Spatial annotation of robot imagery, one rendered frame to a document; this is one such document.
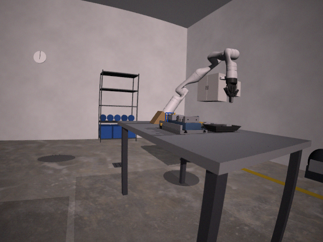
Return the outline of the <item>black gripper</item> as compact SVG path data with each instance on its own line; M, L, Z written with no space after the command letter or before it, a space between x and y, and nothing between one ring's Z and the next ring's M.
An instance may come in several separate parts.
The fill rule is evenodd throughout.
M233 97L237 95L239 89L237 89L237 78L226 78L226 88L224 91L227 96L229 96L229 102L233 103Z

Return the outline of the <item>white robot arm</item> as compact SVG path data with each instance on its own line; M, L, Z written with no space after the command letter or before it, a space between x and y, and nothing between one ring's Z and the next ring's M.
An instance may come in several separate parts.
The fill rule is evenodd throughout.
M173 96L168 104L163 109L163 112L174 112L183 98L187 95L188 89L184 86L196 83L200 81L209 71L216 67L221 61L226 62L226 76L220 77L220 80L226 80L226 78L237 78L237 64L232 60L236 60L239 57L239 51L236 49L226 48L222 52L212 52L207 59L212 65L195 70L182 84L176 88L176 92L180 95Z

